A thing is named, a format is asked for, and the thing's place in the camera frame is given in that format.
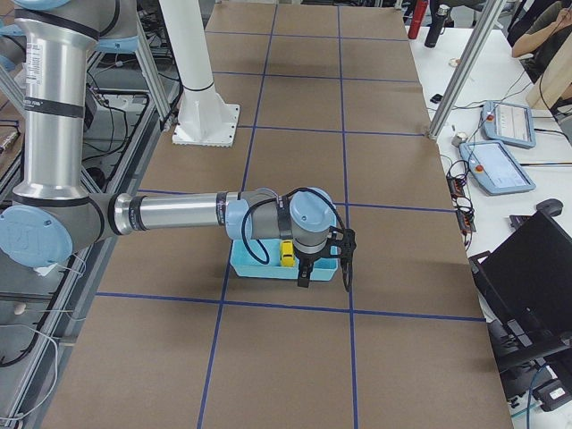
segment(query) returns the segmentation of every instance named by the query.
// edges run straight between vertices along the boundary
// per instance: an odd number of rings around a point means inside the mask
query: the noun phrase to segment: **light blue joint cap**
[[[26,33],[16,24],[6,25],[0,29],[0,36],[24,37]]]
[[[68,4],[71,0],[13,0],[19,7],[31,11],[50,11]]]
[[[0,55],[0,65],[2,65],[7,72],[11,72],[16,68],[16,64],[14,64],[10,58],[7,58],[3,55]]]
[[[231,201],[226,207],[225,226],[226,233],[231,240],[242,240],[242,219],[248,211],[248,203],[244,199]],[[247,240],[252,237],[252,217],[249,216],[245,228]]]
[[[332,202],[330,196],[319,188],[312,188]],[[333,224],[335,217],[332,209],[318,196],[310,192],[297,192],[290,202],[290,216],[302,229],[310,232],[325,231]]]
[[[32,206],[12,206],[0,214],[0,248],[19,264],[37,268],[62,262],[72,238],[51,214]]]
[[[96,51],[104,54],[133,54],[139,47],[137,36],[132,38],[101,38]]]

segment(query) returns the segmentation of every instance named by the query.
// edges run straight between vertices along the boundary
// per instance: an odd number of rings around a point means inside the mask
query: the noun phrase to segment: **person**
[[[532,81],[537,81],[542,76],[554,55],[572,33],[570,3],[568,0],[551,5],[512,47],[512,56],[515,58],[533,54],[532,58],[523,61]],[[572,84],[562,94],[562,99],[567,102],[572,101],[571,98]]]

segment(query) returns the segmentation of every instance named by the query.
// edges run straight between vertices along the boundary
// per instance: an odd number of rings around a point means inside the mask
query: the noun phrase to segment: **black bottle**
[[[435,45],[437,45],[437,39],[441,35],[441,31],[443,30],[443,26],[445,25],[445,20],[447,19],[448,14],[449,7],[446,4],[441,4],[431,21],[431,28],[427,33],[425,46],[435,47]]]

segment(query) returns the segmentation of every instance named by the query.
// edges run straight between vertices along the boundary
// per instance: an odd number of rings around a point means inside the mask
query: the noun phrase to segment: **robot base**
[[[214,89],[211,94],[185,94],[172,142],[175,145],[231,147],[239,115],[240,106],[225,104]]]

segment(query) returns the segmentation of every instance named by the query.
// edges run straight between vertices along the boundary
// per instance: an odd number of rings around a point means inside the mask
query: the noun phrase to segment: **red bottle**
[[[417,38],[428,5],[429,5],[429,0],[417,0],[415,11],[413,11],[413,20],[411,20],[411,25],[409,26],[408,37],[410,39]]]

